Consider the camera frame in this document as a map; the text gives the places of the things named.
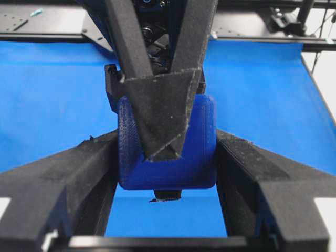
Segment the blue backdrop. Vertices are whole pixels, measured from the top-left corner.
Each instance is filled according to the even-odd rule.
[[[301,61],[300,44],[211,41],[204,64],[218,127],[336,174],[335,125]],[[92,44],[0,42],[0,171],[117,127]],[[215,188],[149,203],[151,191],[117,188],[107,236],[226,236]]]

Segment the blue surface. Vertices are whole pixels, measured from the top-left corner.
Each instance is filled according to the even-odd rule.
[[[211,41],[207,93],[220,129],[336,174],[335,125],[301,48]],[[91,44],[0,42],[0,171],[115,129],[103,72],[112,62]],[[153,197],[118,187],[107,235],[226,235],[215,188],[184,190],[177,202],[148,203]]]
[[[210,96],[196,95],[178,160],[145,161],[132,107],[126,97],[118,102],[118,115],[119,184],[122,188],[181,190],[215,185],[217,126],[215,101]]]
[[[220,129],[336,175],[336,127],[301,44],[210,41],[204,71]]]

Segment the cable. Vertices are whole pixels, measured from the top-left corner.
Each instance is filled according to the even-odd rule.
[[[330,6],[330,0],[328,0],[326,10],[324,11],[324,16],[323,16],[323,20],[322,20],[322,24],[321,24],[321,30],[320,30],[320,36],[319,36],[319,38],[322,37],[323,27],[324,27],[324,24],[326,22],[326,15],[327,15],[327,11],[329,10],[329,6]],[[315,55],[313,69],[311,71],[312,74],[314,74],[316,64],[319,61],[320,57],[321,57],[321,52],[319,52],[319,53],[317,52],[316,55]]]
[[[324,24],[326,21],[328,21],[331,17],[336,17],[336,10],[335,10],[335,12],[334,12],[333,14],[331,14],[330,16],[328,16],[328,17],[325,19],[325,21],[323,22],[323,24]],[[312,34],[310,34],[310,36],[311,36],[311,35],[314,35],[315,33],[317,33],[317,32],[321,29],[321,27],[322,27],[322,25],[320,25],[320,26],[316,29],[316,31],[314,31]]]
[[[334,23],[332,23],[331,26],[330,26],[330,30],[329,30],[329,33],[328,33],[328,38],[330,38],[331,31],[332,31],[333,27],[334,27]]]

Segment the white label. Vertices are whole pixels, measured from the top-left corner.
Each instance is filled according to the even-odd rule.
[[[11,202],[10,200],[11,200],[10,198],[0,198],[0,221]]]
[[[336,198],[315,198],[315,204],[329,233],[329,252],[336,252]]]

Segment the screw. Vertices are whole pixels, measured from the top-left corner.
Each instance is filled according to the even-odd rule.
[[[166,6],[166,2],[164,0],[160,1],[160,7],[163,8],[164,6]]]
[[[154,32],[153,32],[153,30],[152,30],[151,27],[149,27],[149,26],[143,26],[142,27],[142,34],[143,34],[143,37],[144,37],[144,39],[145,39],[145,41],[147,43],[151,43],[152,42],[152,38],[154,36]]]

